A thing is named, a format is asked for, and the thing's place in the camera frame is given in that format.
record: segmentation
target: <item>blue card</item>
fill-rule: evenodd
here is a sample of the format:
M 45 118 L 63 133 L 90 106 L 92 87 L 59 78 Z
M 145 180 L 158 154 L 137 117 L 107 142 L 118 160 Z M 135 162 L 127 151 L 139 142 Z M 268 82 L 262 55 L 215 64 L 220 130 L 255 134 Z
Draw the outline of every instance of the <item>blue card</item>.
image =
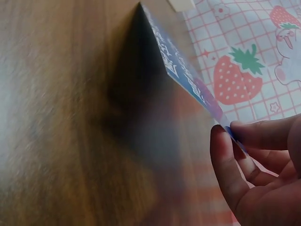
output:
M 156 38 L 167 74 L 203 105 L 212 117 L 230 134 L 231 138 L 246 151 L 242 144 L 233 136 L 229 120 L 218 105 L 217 100 L 200 79 L 198 72 L 174 45 L 172 39 L 162 29 L 146 6 L 142 5 L 142 8 Z

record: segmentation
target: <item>finger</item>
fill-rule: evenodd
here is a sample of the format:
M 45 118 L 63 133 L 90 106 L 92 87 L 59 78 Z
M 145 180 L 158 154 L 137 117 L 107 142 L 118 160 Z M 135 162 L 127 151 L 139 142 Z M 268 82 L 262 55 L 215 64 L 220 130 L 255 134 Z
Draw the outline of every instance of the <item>finger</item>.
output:
M 235 154 L 237 152 L 242 153 L 242 151 L 236 144 L 233 145 L 233 149 L 235 159 L 238 162 L 239 167 L 241 168 L 248 182 L 255 186 L 266 186 L 277 179 L 277 177 L 269 173 L 262 172 L 250 156 L 245 155 L 244 157 L 242 157 L 241 155 Z
M 214 126 L 211 130 L 210 155 L 222 194 L 231 210 L 235 212 L 240 200 L 250 188 L 240 175 L 231 138 L 221 126 Z
M 254 148 L 247 148 L 247 151 L 252 158 L 257 160 L 267 170 L 278 175 L 291 160 L 288 151 L 259 150 Z
M 260 121 L 243 125 L 233 122 L 231 129 L 244 145 L 267 150 L 287 150 L 287 138 L 291 126 L 299 115 L 275 121 Z
M 301 178 L 301 117 L 293 124 L 288 136 L 288 151 L 298 177 Z

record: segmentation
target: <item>white object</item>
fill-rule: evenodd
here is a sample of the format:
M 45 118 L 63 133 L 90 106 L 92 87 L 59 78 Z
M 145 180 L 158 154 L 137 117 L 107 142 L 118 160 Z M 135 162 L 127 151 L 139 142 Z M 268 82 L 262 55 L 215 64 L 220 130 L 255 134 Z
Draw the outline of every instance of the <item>white object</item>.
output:
M 196 7 L 193 0 L 168 0 L 176 12 L 183 12 Z

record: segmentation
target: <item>fingernail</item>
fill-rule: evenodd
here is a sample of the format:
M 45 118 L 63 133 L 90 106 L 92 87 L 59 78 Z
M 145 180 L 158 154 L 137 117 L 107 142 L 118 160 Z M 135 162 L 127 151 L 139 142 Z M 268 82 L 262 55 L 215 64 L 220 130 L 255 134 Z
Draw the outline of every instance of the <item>fingernail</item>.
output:
M 230 127 L 232 127 L 232 126 L 242 126 L 242 125 L 243 125 L 243 123 L 241 121 L 233 121 L 233 122 L 231 122 Z

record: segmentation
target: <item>pink flower print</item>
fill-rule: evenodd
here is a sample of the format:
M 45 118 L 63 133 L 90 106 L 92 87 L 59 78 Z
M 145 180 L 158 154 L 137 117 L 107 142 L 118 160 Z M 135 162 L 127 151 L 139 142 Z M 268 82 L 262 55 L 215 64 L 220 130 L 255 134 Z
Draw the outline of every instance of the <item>pink flower print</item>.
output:
M 279 111 L 279 109 L 280 109 L 280 107 L 277 102 L 270 104 L 271 112 L 277 113 Z
M 214 6 L 213 11 L 215 17 L 218 17 L 221 20 L 229 15 L 230 9 L 224 3 L 220 3 Z

